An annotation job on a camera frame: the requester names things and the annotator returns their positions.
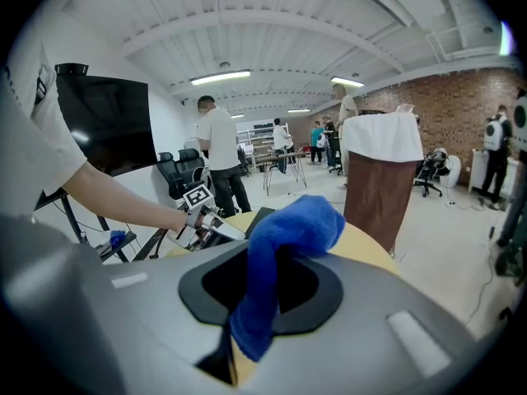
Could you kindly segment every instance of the black monitor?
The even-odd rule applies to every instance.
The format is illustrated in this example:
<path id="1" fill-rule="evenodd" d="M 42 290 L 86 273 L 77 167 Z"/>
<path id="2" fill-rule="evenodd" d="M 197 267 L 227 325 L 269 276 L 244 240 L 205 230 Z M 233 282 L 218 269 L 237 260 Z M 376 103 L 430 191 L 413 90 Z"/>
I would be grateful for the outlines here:
<path id="1" fill-rule="evenodd" d="M 57 88 L 64 120 L 98 170 L 116 176 L 156 163 L 146 83 L 58 75 Z"/>

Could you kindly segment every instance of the yellow surface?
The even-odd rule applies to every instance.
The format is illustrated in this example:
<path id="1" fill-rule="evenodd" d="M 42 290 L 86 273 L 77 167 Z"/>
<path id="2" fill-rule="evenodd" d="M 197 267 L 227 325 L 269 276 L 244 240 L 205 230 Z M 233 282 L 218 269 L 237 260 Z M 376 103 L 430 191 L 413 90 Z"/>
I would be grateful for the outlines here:
<path id="1" fill-rule="evenodd" d="M 251 222 L 256 217 L 257 212 L 246 212 L 226 218 L 225 221 L 242 230 L 244 233 L 249 228 Z M 166 256 L 178 256 L 187 253 L 188 250 L 175 246 Z M 346 223 L 344 232 L 340 236 L 337 244 L 329 250 L 331 254 L 356 260 L 358 262 L 369 263 L 376 267 L 382 267 L 386 271 L 399 275 L 396 263 L 386 253 L 386 251 L 373 240 L 368 234 L 359 230 L 356 226 Z"/>

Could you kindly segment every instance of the black pants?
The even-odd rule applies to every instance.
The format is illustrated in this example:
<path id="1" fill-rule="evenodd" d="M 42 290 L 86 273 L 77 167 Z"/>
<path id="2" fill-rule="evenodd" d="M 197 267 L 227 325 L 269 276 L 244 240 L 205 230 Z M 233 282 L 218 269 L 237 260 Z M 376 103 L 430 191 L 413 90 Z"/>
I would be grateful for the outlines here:
<path id="1" fill-rule="evenodd" d="M 244 184 L 241 183 L 241 173 L 238 165 L 227 170 L 211 170 L 211 179 L 216 191 L 216 204 L 223 209 L 225 218 L 236 214 L 231 191 L 236 196 L 236 201 L 241 211 L 250 211 L 249 199 L 247 198 Z"/>
<path id="2" fill-rule="evenodd" d="M 283 155 L 285 154 L 285 147 L 284 149 L 277 149 L 276 150 L 276 153 L 279 154 L 279 155 Z M 287 168 L 287 163 L 286 163 L 286 159 L 287 158 L 279 158 L 278 159 L 278 170 L 282 173 L 282 174 L 285 174 L 286 173 L 286 168 Z"/>
<path id="3" fill-rule="evenodd" d="M 322 148 L 311 147 L 311 162 L 315 162 L 315 154 L 319 157 L 319 162 L 322 162 Z"/>
<path id="4" fill-rule="evenodd" d="M 290 148 L 287 149 L 287 153 L 290 154 L 292 152 L 295 151 L 295 146 L 291 146 Z M 289 157 L 289 164 L 296 164 L 296 159 L 294 156 L 290 156 Z"/>
<path id="5" fill-rule="evenodd" d="M 503 186 L 507 174 L 507 158 L 499 152 L 489 151 L 487 173 L 485 174 L 485 180 L 483 181 L 480 192 L 484 197 L 488 194 L 488 188 L 491 187 L 494 174 L 496 175 L 496 180 L 494 182 L 494 193 L 491 196 L 491 201 L 492 203 L 497 203 L 500 200 L 501 186 Z"/>

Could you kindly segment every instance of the white t-shirt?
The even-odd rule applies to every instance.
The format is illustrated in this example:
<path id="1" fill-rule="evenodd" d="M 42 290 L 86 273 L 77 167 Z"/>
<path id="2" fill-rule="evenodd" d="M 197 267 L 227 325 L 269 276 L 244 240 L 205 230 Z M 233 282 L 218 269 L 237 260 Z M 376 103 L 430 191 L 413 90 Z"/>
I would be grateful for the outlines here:
<path id="1" fill-rule="evenodd" d="M 273 147 L 274 150 L 288 148 L 288 147 L 291 147 L 292 145 L 292 141 L 291 141 L 291 145 L 288 146 L 289 140 L 290 140 L 289 134 L 286 132 L 286 129 L 283 128 L 283 126 L 280 126 L 279 124 L 278 125 L 275 124 L 274 126 L 273 140 L 274 140 L 274 147 Z"/>
<path id="2" fill-rule="evenodd" d="M 210 170 L 227 170 L 240 163 L 236 146 L 236 124 L 226 111 L 216 107 L 202 116 L 198 121 L 196 137 L 210 141 L 208 145 Z"/>
<path id="3" fill-rule="evenodd" d="M 343 98 L 342 103 L 340 104 L 340 110 L 338 111 L 338 121 L 342 121 L 347 116 L 347 111 L 350 110 L 350 109 L 355 111 L 354 115 L 358 114 L 357 105 L 355 104 L 355 101 L 353 100 L 353 98 L 350 95 L 346 95 Z M 338 137 L 340 137 L 341 139 L 343 138 L 343 126 L 342 126 L 342 124 L 338 128 Z"/>
<path id="4" fill-rule="evenodd" d="M 26 183 L 28 174 L 31 175 L 33 171 L 34 180 L 38 185 L 32 184 L 31 187 L 40 188 L 40 191 L 44 190 L 50 195 L 81 168 L 86 162 L 86 157 L 73 139 L 58 106 L 55 83 L 57 75 L 49 65 L 42 45 L 44 28 L 44 17 L 40 7 L 26 22 L 11 48 L 1 78 L 2 93 L 8 91 L 9 98 L 0 100 L 0 116 L 4 118 L 4 114 L 9 111 L 11 119 L 4 118 L 0 126 L 4 132 L 6 127 L 11 130 L 16 128 L 12 130 L 13 134 L 26 136 L 11 148 L 11 153 L 16 152 L 17 156 L 22 152 L 25 153 L 20 165 L 28 171 L 22 173 L 17 167 L 19 164 L 13 160 L 2 161 L 2 166 L 11 167 L 11 170 L 2 169 L 3 179 L 11 175 L 12 184 L 6 184 L 5 187 L 15 186 L 18 181 L 18 191 L 24 192 L 24 188 L 29 186 Z M 38 79 L 40 79 L 40 89 L 45 91 L 44 95 L 40 94 L 43 99 L 35 100 Z M 17 115 L 30 120 L 32 125 L 14 119 L 13 110 Z M 40 133 L 35 133 L 34 126 Z M 36 204 L 36 199 L 32 200 L 32 193 L 26 195 L 26 198 L 31 199 L 30 201 L 25 201 L 22 205 L 11 204 L 7 211 L 29 213 L 28 206 L 32 204 L 34 208 Z"/>

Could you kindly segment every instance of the man in white t-shirt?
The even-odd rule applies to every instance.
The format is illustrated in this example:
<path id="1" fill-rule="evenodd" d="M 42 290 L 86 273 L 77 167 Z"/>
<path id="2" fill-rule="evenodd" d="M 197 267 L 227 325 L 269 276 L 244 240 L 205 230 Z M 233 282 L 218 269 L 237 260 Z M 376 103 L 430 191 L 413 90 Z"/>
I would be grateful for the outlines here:
<path id="1" fill-rule="evenodd" d="M 209 95 L 198 100 L 198 111 L 203 116 L 198 121 L 196 137 L 201 149 L 208 151 L 208 167 L 216 191 L 216 204 L 223 209 L 225 217 L 234 216 L 233 192 L 241 210 L 249 212 L 249 199 L 241 183 L 234 120 L 226 111 L 216 107 L 216 102 Z"/>
<path id="2" fill-rule="evenodd" d="M 96 215 L 179 232 L 186 213 L 139 197 L 86 160 L 58 106 L 42 11 L 26 22 L 0 71 L 0 213 L 30 215 L 42 190 L 62 187 Z"/>
<path id="3" fill-rule="evenodd" d="M 278 154 L 285 154 L 287 149 L 293 146 L 293 140 L 291 135 L 286 132 L 286 129 L 280 125 L 280 119 L 274 119 L 274 129 L 273 129 L 273 149 Z M 278 161 L 278 169 L 282 174 L 286 173 L 287 162 L 286 158 L 280 158 Z"/>
<path id="4" fill-rule="evenodd" d="M 346 119 L 356 116 L 357 106 L 350 95 L 346 95 L 346 88 L 340 83 L 333 85 L 333 95 L 337 100 L 341 100 L 340 110 L 338 111 L 338 121 L 335 128 L 338 130 L 338 138 L 340 139 L 340 160 L 343 166 L 344 176 L 347 177 L 347 168 L 349 164 L 349 151 L 343 146 L 343 124 Z"/>

